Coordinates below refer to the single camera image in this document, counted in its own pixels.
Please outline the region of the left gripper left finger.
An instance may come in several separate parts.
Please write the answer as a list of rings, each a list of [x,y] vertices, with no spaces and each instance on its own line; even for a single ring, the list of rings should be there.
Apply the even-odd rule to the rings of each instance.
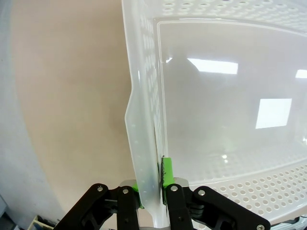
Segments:
[[[99,230],[116,214],[118,230],[139,230],[141,208],[136,180],[123,181],[109,189],[105,184],[92,185],[55,226],[56,230]]]

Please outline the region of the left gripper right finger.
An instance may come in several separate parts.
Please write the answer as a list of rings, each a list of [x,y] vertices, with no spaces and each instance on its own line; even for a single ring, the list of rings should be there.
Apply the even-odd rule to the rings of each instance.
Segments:
[[[171,158],[161,161],[163,203],[172,230],[192,230],[193,222],[211,230],[269,230],[265,218],[242,207],[215,190],[200,186],[191,190],[175,182]]]

